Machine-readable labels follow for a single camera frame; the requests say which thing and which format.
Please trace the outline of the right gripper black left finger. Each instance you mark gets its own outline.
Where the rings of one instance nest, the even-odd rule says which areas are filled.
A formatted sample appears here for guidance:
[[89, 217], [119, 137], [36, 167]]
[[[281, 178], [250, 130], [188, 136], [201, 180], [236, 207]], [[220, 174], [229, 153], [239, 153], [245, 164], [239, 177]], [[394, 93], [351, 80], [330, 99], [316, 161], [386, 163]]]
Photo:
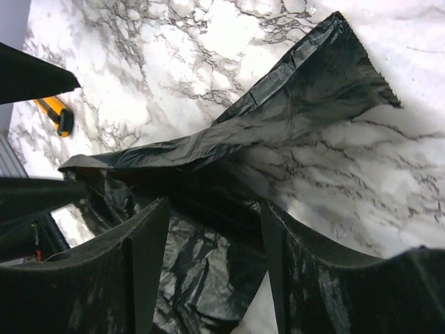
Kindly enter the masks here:
[[149, 333], [170, 206], [165, 198], [43, 263], [1, 269], [2, 333]]

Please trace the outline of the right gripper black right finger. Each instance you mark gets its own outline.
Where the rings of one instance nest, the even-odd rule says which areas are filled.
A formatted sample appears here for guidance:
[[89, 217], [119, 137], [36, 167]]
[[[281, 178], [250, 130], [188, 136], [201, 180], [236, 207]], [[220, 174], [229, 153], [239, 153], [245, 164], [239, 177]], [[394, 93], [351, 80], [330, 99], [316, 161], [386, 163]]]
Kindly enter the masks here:
[[444, 252], [380, 259], [342, 246], [271, 202], [261, 206], [281, 333], [443, 333]]

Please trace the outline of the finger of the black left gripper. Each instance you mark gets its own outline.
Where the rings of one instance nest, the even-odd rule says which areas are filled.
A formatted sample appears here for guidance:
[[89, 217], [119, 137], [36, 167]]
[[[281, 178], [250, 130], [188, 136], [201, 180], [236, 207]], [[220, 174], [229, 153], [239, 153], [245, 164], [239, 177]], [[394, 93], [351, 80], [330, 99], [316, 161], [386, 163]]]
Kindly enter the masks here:
[[85, 198], [87, 189], [80, 182], [2, 177], [1, 227], [34, 219]]

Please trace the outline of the finger of the black blue-ribbed left gripper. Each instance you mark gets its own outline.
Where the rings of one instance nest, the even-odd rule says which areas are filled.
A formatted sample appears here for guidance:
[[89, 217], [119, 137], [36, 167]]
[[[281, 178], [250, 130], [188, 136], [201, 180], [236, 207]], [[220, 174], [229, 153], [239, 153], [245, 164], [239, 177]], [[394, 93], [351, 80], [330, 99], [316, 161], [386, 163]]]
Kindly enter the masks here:
[[1, 44], [1, 103], [51, 97], [80, 87], [68, 70]]

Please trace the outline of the black plastic trash bag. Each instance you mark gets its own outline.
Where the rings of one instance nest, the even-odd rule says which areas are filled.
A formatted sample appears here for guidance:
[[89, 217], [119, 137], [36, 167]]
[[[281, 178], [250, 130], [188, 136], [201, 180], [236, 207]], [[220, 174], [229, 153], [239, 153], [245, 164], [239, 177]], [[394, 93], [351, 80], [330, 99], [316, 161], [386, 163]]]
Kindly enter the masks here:
[[346, 18], [332, 13], [210, 127], [117, 152], [78, 154], [60, 170], [84, 182], [86, 223], [101, 234], [158, 197], [170, 202], [155, 333], [230, 333], [267, 271], [266, 187], [235, 159], [379, 105], [399, 107]]

